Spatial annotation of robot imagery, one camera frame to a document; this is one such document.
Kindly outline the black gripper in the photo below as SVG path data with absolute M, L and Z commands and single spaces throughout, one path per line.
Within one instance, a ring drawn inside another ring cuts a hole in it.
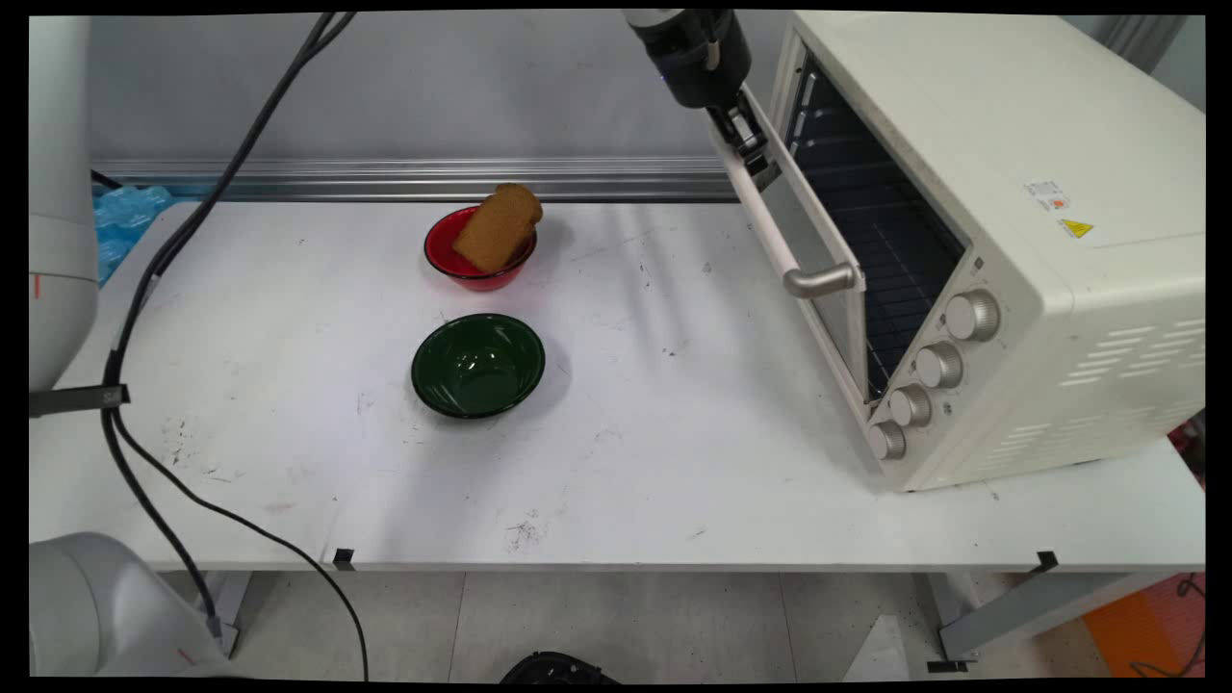
M 774 180 L 777 164 L 748 89 L 752 51 L 733 10 L 630 10 L 630 28 L 671 95 L 706 109 L 726 146 L 753 180 Z

